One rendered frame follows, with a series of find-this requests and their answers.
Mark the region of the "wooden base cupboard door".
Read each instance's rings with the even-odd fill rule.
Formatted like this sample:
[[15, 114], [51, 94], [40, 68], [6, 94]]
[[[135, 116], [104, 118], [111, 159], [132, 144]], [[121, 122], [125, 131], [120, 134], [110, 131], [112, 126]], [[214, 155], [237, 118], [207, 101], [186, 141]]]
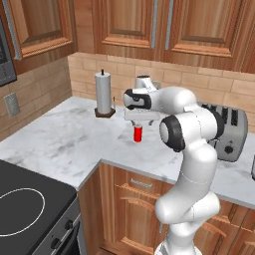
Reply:
[[226, 237], [202, 228], [194, 237], [203, 255], [255, 255], [255, 209], [221, 200], [220, 211], [206, 222], [219, 228]]
[[116, 188], [116, 240], [129, 255], [153, 255], [167, 226], [155, 216], [159, 194]]

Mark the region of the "grey oven front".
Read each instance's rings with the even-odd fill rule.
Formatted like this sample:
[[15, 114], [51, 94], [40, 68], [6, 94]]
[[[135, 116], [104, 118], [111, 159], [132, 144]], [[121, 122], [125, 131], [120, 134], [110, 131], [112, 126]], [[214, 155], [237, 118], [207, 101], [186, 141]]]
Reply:
[[[73, 221], [73, 229], [65, 229], [68, 220]], [[61, 244], [52, 249], [51, 243], [55, 238], [59, 238]], [[32, 255], [87, 255], [78, 199], [72, 202]]]

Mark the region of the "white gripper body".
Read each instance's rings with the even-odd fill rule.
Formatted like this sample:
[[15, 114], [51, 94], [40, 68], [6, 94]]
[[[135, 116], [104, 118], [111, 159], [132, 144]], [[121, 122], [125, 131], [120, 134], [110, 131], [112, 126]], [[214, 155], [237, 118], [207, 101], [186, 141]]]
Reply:
[[125, 119], [127, 121], [158, 121], [160, 114], [143, 109], [125, 109]]

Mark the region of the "wooden wall cupboard door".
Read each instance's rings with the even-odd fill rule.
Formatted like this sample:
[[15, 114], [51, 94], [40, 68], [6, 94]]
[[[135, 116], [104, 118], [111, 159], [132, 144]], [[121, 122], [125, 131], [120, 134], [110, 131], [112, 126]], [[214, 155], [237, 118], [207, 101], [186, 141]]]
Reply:
[[95, 52], [151, 60], [153, 0], [92, 0]]
[[73, 0], [8, 0], [21, 60], [75, 43]]
[[171, 64], [240, 71], [255, 26], [255, 0], [174, 0]]

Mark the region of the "paper towel roll on holder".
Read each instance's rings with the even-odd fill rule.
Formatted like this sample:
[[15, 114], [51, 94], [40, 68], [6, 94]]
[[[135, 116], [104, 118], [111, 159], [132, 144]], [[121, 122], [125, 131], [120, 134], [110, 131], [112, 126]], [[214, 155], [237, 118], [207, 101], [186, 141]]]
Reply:
[[111, 74], [100, 70], [95, 74], [97, 107], [95, 114], [97, 118], [110, 118], [116, 110], [112, 108]]

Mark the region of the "black stove hob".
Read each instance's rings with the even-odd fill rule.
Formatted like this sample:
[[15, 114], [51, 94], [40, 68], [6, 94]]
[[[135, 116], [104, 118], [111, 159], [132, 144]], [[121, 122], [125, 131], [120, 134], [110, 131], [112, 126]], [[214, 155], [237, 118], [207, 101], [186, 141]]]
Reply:
[[0, 160], [0, 255], [32, 255], [75, 199], [74, 187]]

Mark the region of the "grey wall socket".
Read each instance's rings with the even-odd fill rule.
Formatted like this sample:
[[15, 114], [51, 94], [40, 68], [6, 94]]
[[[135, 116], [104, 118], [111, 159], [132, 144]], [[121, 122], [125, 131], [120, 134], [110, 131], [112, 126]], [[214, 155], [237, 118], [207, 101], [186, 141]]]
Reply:
[[15, 93], [10, 93], [4, 97], [5, 106], [10, 118], [20, 113], [20, 107]]

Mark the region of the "red soda can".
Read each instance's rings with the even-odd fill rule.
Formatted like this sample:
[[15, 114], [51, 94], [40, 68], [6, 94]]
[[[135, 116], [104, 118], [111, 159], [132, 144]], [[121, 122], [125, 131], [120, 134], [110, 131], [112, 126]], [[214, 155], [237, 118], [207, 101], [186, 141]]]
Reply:
[[141, 142], [141, 136], [142, 136], [142, 125], [136, 124], [133, 127], [133, 140], [135, 142]]

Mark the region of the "wooden drawer front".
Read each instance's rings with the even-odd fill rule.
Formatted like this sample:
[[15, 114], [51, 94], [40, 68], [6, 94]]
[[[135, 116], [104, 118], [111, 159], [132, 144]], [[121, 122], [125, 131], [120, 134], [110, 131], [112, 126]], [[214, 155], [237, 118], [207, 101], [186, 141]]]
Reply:
[[[133, 184], [130, 182], [132, 178], [143, 183], [152, 183], [152, 188], [145, 188], [140, 185]], [[172, 188], [171, 183], [157, 180], [118, 167], [115, 167], [115, 185], [127, 191], [139, 192], [142, 195], [147, 195], [151, 198], [159, 198], [160, 196], [166, 194]]]

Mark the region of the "silver toaster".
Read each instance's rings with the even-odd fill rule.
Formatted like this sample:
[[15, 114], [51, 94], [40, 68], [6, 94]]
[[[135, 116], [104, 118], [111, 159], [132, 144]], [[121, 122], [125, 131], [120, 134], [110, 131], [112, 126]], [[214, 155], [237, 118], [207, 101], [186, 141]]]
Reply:
[[201, 107], [218, 112], [225, 124], [224, 133], [208, 143], [217, 151], [218, 158], [224, 161], [235, 162], [238, 160], [248, 132], [248, 119], [243, 110], [199, 102]]

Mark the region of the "grey microwave oven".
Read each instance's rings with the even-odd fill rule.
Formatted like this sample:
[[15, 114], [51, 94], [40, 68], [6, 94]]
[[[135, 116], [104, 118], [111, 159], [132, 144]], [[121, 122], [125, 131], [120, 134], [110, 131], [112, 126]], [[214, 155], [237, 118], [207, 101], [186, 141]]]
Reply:
[[0, 18], [0, 87], [4, 87], [16, 80], [16, 72], [7, 43], [2, 19]]

